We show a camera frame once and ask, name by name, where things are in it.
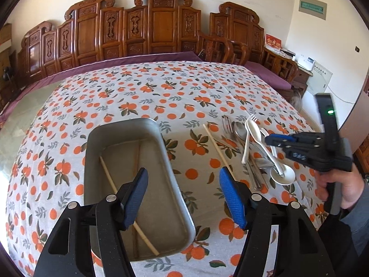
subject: blue gripper pad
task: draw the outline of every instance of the blue gripper pad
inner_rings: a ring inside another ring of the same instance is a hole
[[[238,224],[241,229],[245,229],[247,224],[245,207],[237,189],[237,184],[225,166],[220,170],[219,184],[233,221]]]
[[[137,217],[138,209],[141,206],[143,196],[145,195],[147,186],[149,183],[149,175],[147,170],[141,168],[134,181],[132,182],[133,189],[124,206],[124,221],[123,224],[126,228],[132,225]]]

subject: person's arm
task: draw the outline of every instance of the person's arm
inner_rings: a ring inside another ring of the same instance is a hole
[[[355,250],[360,255],[369,240],[369,186],[361,177],[356,166],[352,172],[332,170],[328,173],[316,172],[318,197],[322,201],[328,198],[327,182],[342,183],[341,208],[348,214],[341,221],[351,229]]]

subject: table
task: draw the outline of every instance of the table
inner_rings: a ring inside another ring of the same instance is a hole
[[[224,207],[218,183],[221,161],[205,136],[208,124],[223,135],[221,116],[245,121],[247,112],[269,133],[312,131],[275,90],[246,68],[203,62],[160,62],[110,67],[67,78],[38,112],[12,168],[6,224],[11,258],[31,276],[43,246],[70,201],[83,204],[84,161],[88,134],[100,124],[151,117],[157,121],[197,235],[182,253],[132,263],[137,276],[230,276],[245,241]],[[250,184],[241,155],[224,149],[235,175]],[[260,153],[252,147],[253,155]],[[299,201],[318,228],[326,213],[316,197],[314,171],[284,158],[294,168],[290,186],[268,182],[261,193],[274,203]],[[274,266],[277,232],[265,276]],[[101,261],[93,256],[97,276]]]

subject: gray metal baking pan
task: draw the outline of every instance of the gray metal baking pan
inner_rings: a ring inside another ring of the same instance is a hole
[[[118,189],[122,184],[133,180],[137,160],[138,168],[146,168],[149,174],[149,184],[136,222],[158,250],[159,256],[150,251],[139,235],[138,255],[134,255],[131,226],[127,231],[121,232],[130,261],[172,255],[192,243],[195,227],[173,174],[159,127],[154,120],[124,120],[98,126],[90,133],[84,169],[85,205],[98,203],[113,193],[99,156],[103,157]],[[96,228],[91,227],[90,231],[92,251],[100,257]]]

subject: purple fabric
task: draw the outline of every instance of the purple fabric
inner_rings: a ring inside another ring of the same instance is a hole
[[[52,76],[46,77],[42,80],[39,80],[31,85],[29,85],[22,93],[15,99],[13,102],[9,104],[9,106],[5,109],[5,111],[0,115],[0,128],[8,119],[16,105],[19,101],[28,93],[40,89],[44,86],[52,84],[54,82],[61,81],[70,76],[84,74],[90,71],[100,70],[105,67],[113,67],[113,66],[123,66],[125,64],[134,64],[134,63],[145,63],[145,62],[164,62],[164,61],[202,61],[199,57],[196,56],[193,52],[180,52],[180,53],[165,53],[165,54],[151,54],[151,55],[137,55],[130,57],[122,57],[122,58],[114,58],[109,60],[104,60],[100,62],[95,62],[91,64],[86,64],[84,66],[75,67],[73,69],[56,73]]]
[[[264,82],[269,84],[272,88],[278,90],[290,90],[291,84],[282,79],[272,71],[269,71],[266,67],[257,62],[248,61],[245,64],[245,68],[257,75]]]

